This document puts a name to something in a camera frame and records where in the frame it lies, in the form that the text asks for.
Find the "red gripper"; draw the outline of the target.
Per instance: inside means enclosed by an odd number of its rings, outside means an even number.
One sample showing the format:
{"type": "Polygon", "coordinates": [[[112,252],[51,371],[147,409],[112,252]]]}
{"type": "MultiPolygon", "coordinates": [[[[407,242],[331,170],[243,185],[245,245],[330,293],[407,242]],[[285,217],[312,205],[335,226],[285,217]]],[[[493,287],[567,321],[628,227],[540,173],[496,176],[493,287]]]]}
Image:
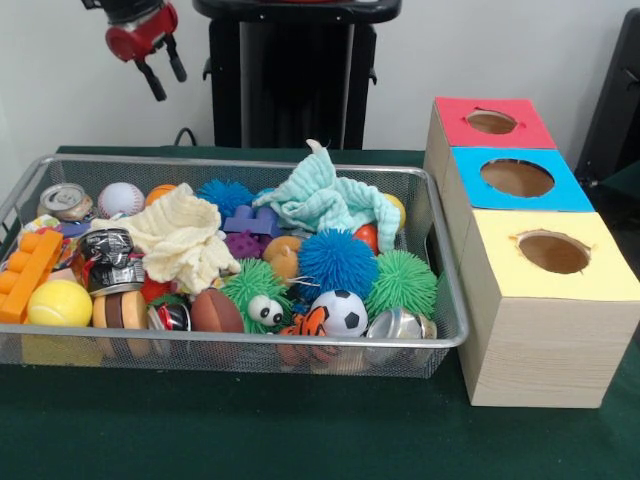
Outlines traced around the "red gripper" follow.
{"type": "Polygon", "coordinates": [[[167,95],[145,58],[165,45],[177,81],[184,83],[187,80],[173,36],[177,25],[178,16],[174,6],[171,3],[159,3],[134,20],[111,23],[105,34],[111,52],[123,62],[134,61],[158,102],[165,101],[167,95]]]}

